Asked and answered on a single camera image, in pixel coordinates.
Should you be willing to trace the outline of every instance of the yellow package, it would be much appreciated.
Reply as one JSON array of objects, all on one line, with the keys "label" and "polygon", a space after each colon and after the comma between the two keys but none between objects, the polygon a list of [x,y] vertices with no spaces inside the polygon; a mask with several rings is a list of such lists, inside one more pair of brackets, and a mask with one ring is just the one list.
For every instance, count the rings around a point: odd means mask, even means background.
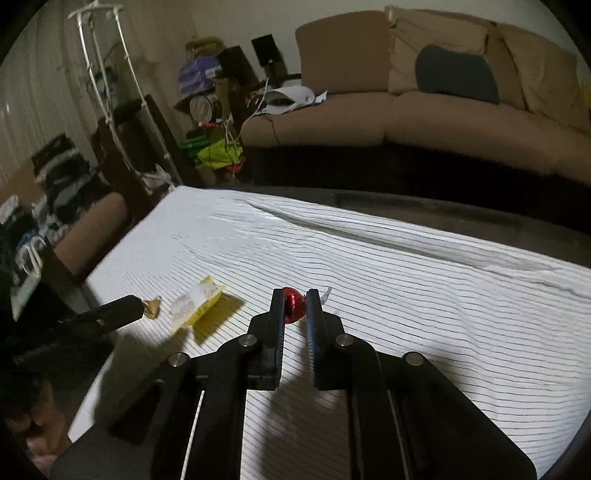
[{"label": "yellow package", "polygon": [[170,306],[172,331],[194,325],[222,296],[225,285],[206,277]]}]

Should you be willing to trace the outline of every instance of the black cloth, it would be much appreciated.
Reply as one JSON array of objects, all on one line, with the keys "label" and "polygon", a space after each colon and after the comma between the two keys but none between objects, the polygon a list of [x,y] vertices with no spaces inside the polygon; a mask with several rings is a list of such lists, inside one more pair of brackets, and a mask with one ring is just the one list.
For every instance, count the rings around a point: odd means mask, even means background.
[{"label": "black cloth", "polygon": [[78,153],[47,172],[44,183],[46,185],[55,185],[64,183],[66,179],[73,181],[87,175],[89,171],[90,164]]},{"label": "black cloth", "polygon": [[65,133],[58,135],[51,140],[45,147],[31,157],[35,176],[39,175],[41,169],[47,165],[52,158],[73,147],[74,144]]},{"label": "black cloth", "polygon": [[62,223],[75,222],[81,211],[88,210],[94,202],[111,191],[97,174],[87,180],[78,179],[67,188],[70,192],[66,192],[66,189],[62,190],[65,194],[58,196],[53,203],[53,211]]}]

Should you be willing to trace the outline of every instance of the couch cushion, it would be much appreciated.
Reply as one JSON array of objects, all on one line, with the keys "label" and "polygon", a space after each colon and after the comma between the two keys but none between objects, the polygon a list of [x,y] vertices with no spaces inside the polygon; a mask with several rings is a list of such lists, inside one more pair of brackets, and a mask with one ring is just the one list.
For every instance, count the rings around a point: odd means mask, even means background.
[{"label": "couch cushion", "polygon": [[485,51],[486,28],[479,25],[404,8],[391,8],[389,15],[390,93],[418,90],[415,63],[419,52],[429,44],[457,53]]},{"label": "couch cushion", "polygon": [[242,142],[249,147],[267,148],[381,145],[394,99],[389,93],[346,93],[294,112],[256,116],[244,123]]},{"label": "couch cushion", "polygon": [[314,93],[387,92],[388,23],[384,12],[351,12],[295,31],[301,82]]},{"label": "couch cushion", "polygon": [[577,58],[544,37],[513,25],[497,25],[513,56],[530,112],[591,134],[577,80]]},{"label": "couch cushion", "polygon": [[43,196],[43,190],[35,183],[33,162],[27,160],[15,171],[0,189],[0,205],[12,195],[18,195],[23,205],[31,206]]},{"label": "couch cushion", "polygon": [[501,33],[496,29],[492,22],[484,20],[483,18],[473,17],[466,14],[457,14],[454,12],[438,12],[435,10],[425,11],[434,15],[455,18],[456,20],[463,20],[485,27],[488,37],[486,39],[486,50],[483,56],[492,70],[492,75],[496,81],[496,87],[499,90],[501,103],[506,103],[507,105],[522,110],[525,109],[523,91],[521,90],[521,83],[519,82],[519,76],[517,75],[517,69],[515,68],[513,57],[509,53]]},{"label": "couch cushion", "polygon": [[119,193],[109,193],[96,202],[55,246],[62,263],[81,278],[119,240],[129,225],[129,209]]},{"label": "couch cushion", "polygon": [[591,186],[589,137],[508,105],[408,92],[392,103],[386,139],[560,173]]}]

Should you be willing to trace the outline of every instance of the pillow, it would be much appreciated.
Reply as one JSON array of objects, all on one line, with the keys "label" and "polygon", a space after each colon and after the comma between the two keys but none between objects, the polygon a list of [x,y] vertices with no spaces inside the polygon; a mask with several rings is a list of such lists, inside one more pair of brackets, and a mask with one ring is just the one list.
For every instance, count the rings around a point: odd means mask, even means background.
[{"label": "pillow", "polygon": [[497,25],[517,67],[527,109],[591,134],[577,80],[577,57],[550,40],[513,25]]},{"label": "pillow", "polygon": [[384,12],[350,12],[295,31],[301,84],[315,94],[386,92],[388,22]]},{"label": "pillow", "polygon": [[441,17],[455,18],[474,23],[486,28],[488,38],[486,39],[486,50],[484,59],[491,68],[492,75],[495,78],[496,87],[499,91],[499,100],[520,110],[525,110],[523,100],[523,91],[521,82],[517,75],[517,69],[513,62],[513,57],[509,53],[501,33],[495,28],[493,22],[483,18],[473,17],[466,14],[457,14],[454,12],[438,12],[435,10],[425,10],[425,12]]},{"label": "pillow", "polygon": [[418,90],[415,62],[418,53],[429,44],[458,53],[485,51],[486,28],[479,25],[403,8],[391,8],[389,15],[390,93]]},{"label": "pillow", "polygon": [[480,55],[427,45],[417,56],[415,74],[422,92],[499,105],[499,91],[492,70]]}]

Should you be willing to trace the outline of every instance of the white striped bed sheet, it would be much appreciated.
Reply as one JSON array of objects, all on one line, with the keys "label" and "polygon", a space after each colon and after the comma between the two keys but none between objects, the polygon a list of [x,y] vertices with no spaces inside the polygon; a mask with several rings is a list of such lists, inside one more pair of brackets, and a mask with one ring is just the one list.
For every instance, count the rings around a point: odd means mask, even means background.
[{"label": "white striped bed sheet", "polygon": [[[170,303],[207,275],[229,295],[211,318],[236,311],[216,329],[198,324],[172,338]],[[493,242],[281,197],[180,187],[87,284],[102,303],[135,294],[161,296],[163,305],[158,320],[120,329],[72,440],[168,354],[213,352],[244,333],[283,286],[333,287],[324,309],[347,332],[382,352],[425,354],[539,476],[591,407],[589,270]],[[286,327],[278,391],[248,393],[243,478],[349,476],[344,396],[313,391],[303,327]]]}]

